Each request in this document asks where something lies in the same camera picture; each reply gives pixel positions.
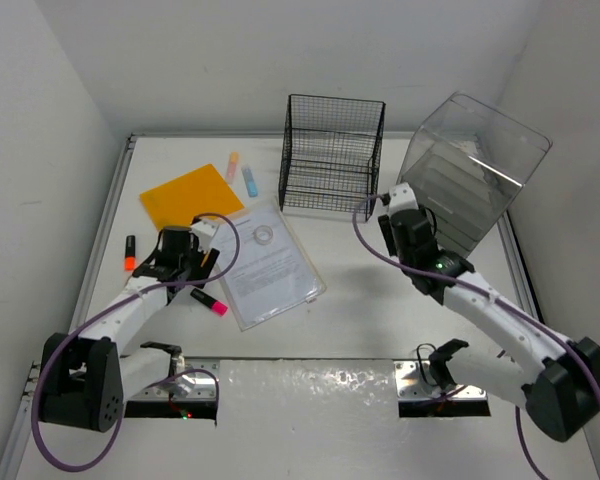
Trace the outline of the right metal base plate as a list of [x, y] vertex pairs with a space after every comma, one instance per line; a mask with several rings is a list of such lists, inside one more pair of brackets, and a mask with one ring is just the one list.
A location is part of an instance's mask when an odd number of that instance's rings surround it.
[[452, 385], [441, 389], [429, 374], [429, 362], [415, 358], [394, 362], [396, 395], [403, 402], [486, 401], [487, 393], [475, 386]]

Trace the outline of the black pink highlighter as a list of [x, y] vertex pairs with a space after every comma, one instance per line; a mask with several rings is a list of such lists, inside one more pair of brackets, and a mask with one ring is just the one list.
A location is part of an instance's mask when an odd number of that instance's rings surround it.
[[215, 299], [202, 289], [193, 288], [190, 292], [190, 296], [218, 316], [224, 316], [228, 312], [228, 306], [226, 304]]

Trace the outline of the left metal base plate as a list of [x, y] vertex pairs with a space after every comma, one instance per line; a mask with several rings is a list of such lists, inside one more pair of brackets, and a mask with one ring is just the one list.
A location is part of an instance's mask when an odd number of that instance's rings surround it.
[[217, 383], [220, 377], [220, 360], [217, 358], [186, 357], [178, 366], [177, 373], [184, 371], [178, 379], [167, 381], [138, 391], [129, 401], [203, 402], [217, 399]]

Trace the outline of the orange plastic folder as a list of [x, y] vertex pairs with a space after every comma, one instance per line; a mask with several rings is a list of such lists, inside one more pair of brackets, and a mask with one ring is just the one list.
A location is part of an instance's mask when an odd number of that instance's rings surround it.
[[158, 231], [190, 225], [201, 213], [230, 215], [244, 208], [212, 164], [143, 192], [140, 201]]

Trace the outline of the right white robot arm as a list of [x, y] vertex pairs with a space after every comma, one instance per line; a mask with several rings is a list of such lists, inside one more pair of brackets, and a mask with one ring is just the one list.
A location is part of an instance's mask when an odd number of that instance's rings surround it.
[[441, 390], [468, 383], [525, 410], [549, 438], [564, 442], [600, 413], [600, 346], [573, 341], [528, 320], [455, 252], [439, 247], [425, 209], [378, 223], [390, 256], [415, 288], [478, 327], [506, 355], [491, 359], [452, 339], [428, 357], [426, 379]]

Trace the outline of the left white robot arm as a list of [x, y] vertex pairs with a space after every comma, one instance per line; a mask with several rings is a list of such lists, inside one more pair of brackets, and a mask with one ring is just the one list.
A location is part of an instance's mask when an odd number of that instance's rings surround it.
[[129, 398], [175, 374], [178, 346], [149, 342], [131, 355], [123, 352], [186, 283], [210, 276], [218, 256], [211, 246], [217, 229], [208, 219], [162, 229], [154, 250], [103, 317], [75, 338], [54, 333], [46, 340], [41, 364], [46, 378], [37, 396], [40, 421], [106, 432]]

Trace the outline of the blue pastel highlighter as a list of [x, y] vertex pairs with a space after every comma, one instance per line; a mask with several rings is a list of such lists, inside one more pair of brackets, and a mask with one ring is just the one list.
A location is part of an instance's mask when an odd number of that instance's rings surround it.
[[256, 198], [259, 195], [259, 190], [258, 187], [256, 185], [253, 173], [251, 171], [251, 168], [248, 165], [244, 165], [241, 168], [241, 172], [243, 175], [243, 179], [245, 182], [245, 186], [246, 186], [246, 190], [247, 190], [247, 194], [250, 198]]

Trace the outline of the metal base plate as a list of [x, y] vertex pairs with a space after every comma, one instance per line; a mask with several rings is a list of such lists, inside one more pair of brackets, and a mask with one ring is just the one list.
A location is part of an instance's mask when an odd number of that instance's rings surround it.
[[475, 386], [452, 385], [441, 389], [429, 374], [429, 362], [415, 358], [394, 362], [396, 395], [403, 402], [486, 401], [487, 393]]
[[203, 402], [217, 399], [217, 383], [220, 377], [220, 360], [217, 358], [186, 357], [178, 366], [177, 373], [184, 371], [178, 379], [167, 381], [138, 391], [129, 401]]

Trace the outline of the aluminium table frame rail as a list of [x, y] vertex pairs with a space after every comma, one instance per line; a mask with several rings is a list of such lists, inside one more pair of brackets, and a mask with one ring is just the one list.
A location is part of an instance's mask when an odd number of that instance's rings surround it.
[[[104, 249], [108, 242], [109, 232], [115, 210], [119, 203], [122, 185], [129, 168], [130, 155], [138, 137], [136, 133], [125, 136], [124, 143], [115, 164], [112, 180], [108, 184], [106, 201], [97, 210], [100, 214], [98, 229], [93, 237], [90, 256], [80, 285], [79, 294], [72, 311], [72, 316], [61, 325], [61, 331], [71, 331], [86, 319], [88, 306], [95, 289], [96, 274], [101, 265]], [[12, 422], [11, 431], [0, 460], [0, 479], [15, 479], [20, 469], [31, 432], [30, 410], [33, 394], [37, 385], [37, 374], [40, 371], [40, 360], [35, 359], [26, 373], [25, 383], [20, 392], [17, 413]]]

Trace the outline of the clear plastic drawer organizer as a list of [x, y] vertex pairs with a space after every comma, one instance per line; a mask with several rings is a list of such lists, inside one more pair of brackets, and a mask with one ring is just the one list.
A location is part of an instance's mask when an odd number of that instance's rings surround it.
[[440, 246], [468, 257], [551, 148], [540, 131], [455, 92], [411, 137], [397, 182], [433, 212]]

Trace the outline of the black orange highlighter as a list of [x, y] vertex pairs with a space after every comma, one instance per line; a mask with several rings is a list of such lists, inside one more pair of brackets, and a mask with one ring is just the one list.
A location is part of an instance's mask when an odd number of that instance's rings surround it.
[[124, 269], [132, 272], [136, 268], [136, 237], [128, 235], [125, 239]]

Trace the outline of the clear document sleeve with paper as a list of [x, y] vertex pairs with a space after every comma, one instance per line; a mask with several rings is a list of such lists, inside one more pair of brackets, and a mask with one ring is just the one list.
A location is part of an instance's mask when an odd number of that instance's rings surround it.
[[[229, 216], [211, 244], [219, 251], [216, 267], [228, 272], [220, 283], [239, 328], [246, 331], [326, 291], [276, 200], [262, 200]], [[259, 245], [257, 226], [268, 225], [274, 238]]]

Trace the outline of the orange pastel highlighter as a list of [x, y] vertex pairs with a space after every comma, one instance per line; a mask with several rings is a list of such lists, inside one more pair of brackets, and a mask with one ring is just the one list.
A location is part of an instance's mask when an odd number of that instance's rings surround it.
[[228, 184], [232, 184], [234, 181], [238, 163], [239, 163], [239, 153], [232, 152], [229, 155], [229, 160], [228, 160], [228, 165], [227, 165], [227, 170], [226, 170], [226, 175], [225, 175], [225, 181]]

